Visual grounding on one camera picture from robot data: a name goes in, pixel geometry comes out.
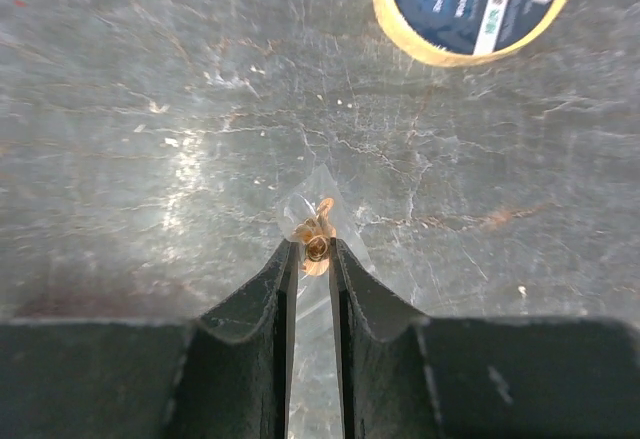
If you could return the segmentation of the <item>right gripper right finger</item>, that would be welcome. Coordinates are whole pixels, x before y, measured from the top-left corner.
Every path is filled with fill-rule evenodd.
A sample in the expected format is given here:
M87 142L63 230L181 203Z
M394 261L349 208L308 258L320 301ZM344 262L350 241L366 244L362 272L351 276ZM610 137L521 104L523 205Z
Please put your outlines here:
M639 332L586 316L434 317L330 246L348 438L635 438Z

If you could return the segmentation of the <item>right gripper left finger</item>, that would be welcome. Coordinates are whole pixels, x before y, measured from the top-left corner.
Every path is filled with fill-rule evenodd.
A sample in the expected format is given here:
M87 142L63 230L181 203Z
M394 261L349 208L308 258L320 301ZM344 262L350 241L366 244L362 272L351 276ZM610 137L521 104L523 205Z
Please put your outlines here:
M1 324L5 438L283 438L298 247L192 319Z

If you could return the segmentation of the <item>small clear plastic bag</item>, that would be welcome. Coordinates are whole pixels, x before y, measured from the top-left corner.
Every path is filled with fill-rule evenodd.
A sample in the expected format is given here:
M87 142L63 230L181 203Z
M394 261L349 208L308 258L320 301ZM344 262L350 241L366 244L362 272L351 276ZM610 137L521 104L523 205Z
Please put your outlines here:
M373 272L354 213L328 167L316 167L277 204L283 236L297 246L295 344L289 438L343 436L339 378L329 283L332 238L346 242L365 269Z

